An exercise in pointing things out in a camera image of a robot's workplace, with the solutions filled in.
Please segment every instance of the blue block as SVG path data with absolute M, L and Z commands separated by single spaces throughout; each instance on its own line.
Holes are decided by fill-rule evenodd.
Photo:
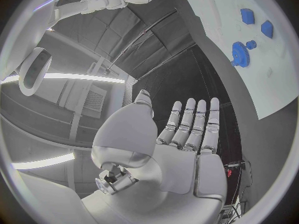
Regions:
M 254 14 L 253 11 L 251 11 L 250 9 L 248 8 L 241 9 L 241 16 L 242 16 L 242 21 L 247 25 L 254 24 Z
M 267 37 L 272 38 L 273 37 L 273 25 L 268 20 L 265 21 L 261 26 L 261 31 L 264 33 Z

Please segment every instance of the humanoid robot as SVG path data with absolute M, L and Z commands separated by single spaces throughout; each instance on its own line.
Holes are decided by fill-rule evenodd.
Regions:
M 186 216 L 189 223 L 216 223 L 227 193 L 216 154 L 219 100 L 211 100 L 201 148 L 206 102 L 195 105 L 193 98 L 187 101 L 179 125 L 182 104 L 175 102 L 157 138 L 150 95 L 141 90 L 103 124 L 92 147 L 102 170 L 96 178 L 100 190 L 82 200 L 98 223 L 175 224 Z
M 102 9 L 124 8 L 129 3 L 145 4 L 152 0 L 81 0 L 55 6 L 56 0 L 47 0 L 23 15 L 24 27 L 15 26 L 6 36 L 14 36 L 13 47 L 7 45 L 0 54 L 0 80 L 13 71 L 19 74 L 19 86 L 26 96 L 33 95 L 47 72 L 52 56 L 45 49 L 36 47 L 45 31 L 58 21 Z

